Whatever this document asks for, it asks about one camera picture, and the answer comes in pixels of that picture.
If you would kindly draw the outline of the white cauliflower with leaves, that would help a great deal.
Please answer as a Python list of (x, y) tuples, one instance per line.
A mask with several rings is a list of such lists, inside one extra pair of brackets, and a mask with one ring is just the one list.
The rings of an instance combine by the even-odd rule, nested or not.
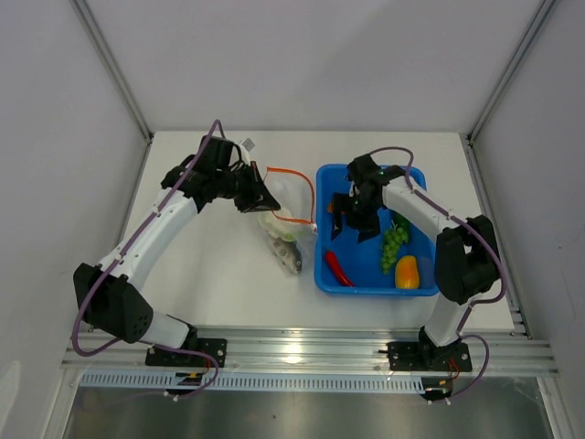
[(299, 241), (313, 231), (313, 223), (308, 219), (294, 218), (287, 208), (277, 211), (264, 211), (258, 215), (260, 226), (271, 236), (284, 241)]

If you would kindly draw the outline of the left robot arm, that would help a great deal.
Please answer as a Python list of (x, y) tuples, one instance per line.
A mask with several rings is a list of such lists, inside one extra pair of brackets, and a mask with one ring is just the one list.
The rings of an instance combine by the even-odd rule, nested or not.
[(79, 343), (81, 323), (98, 328), (115, 342), (146, 343), (165, 348), (175, 364), (191, 364), (198, 354), (192, 325), (154, 311), (142, 295), (144, 284), (175, 236), (217, 198), (230, 199), (241, 213), (280, 209), (265, 186), (251, 140), (239, 144), (204, 136), (197, 152), (166, 173), (154, 204), (137, 228), (94, 265), (82, 263), (73, 274), (79, 311), (72, 345)]

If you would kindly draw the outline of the clear zip top bag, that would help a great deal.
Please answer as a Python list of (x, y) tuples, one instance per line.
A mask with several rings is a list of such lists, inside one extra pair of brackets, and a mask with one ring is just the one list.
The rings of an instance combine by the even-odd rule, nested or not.
[(266, 168), (263, 182), (280, 206), (257, 215), (260, 231), (275, 261), (289, 275), (299, 275), (313, 262), (317, 237), (316, 191), (301, 171)]

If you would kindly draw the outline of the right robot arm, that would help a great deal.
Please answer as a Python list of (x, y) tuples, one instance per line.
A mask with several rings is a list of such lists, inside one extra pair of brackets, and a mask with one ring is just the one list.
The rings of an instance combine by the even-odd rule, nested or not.
[(332, 193), (332, 211), (318, 221), (330, 221), (329, 243), (352, 262), (348, 283), (337, 290), (340, 294), (381, 292), (378, 284), (370, 284), (376, 277), (367, 268), (371, 254), (360, 250), (380, 235), (380, 210), (401, 215), (423, 234), (434, 252), (416, 253), (415, 260), (433, 272), (431, 287), (439, 297), (415, 345), (420, 364), (437, 369), (456, 353), (473, 309), (502, 300), (507, 280), (492, 221), (484, 215), (457, 218), (433, 201), (410, 174), (410, 165), (382, 167), (371, 155), (355, 158), (346, 167), (349, 189)]

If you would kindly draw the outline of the grey toy fish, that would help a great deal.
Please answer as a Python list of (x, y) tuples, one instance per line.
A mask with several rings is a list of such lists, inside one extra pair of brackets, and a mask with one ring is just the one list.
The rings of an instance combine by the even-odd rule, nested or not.
[(292, 274), (300, 274), (303, 270), (303, 257), (294, 241), (268, 236), (271, 253)]

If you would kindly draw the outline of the red chili pepper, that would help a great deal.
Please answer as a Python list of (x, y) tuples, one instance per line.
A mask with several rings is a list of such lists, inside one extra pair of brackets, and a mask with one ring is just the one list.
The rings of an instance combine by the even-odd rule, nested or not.
[(354, 283), (347, 277), (346, 272), (341, 266), (337, 256), (334, 252), (326, 251), (324, 253), (324, 261), (335, 279), (345, 287), (354, 287)]

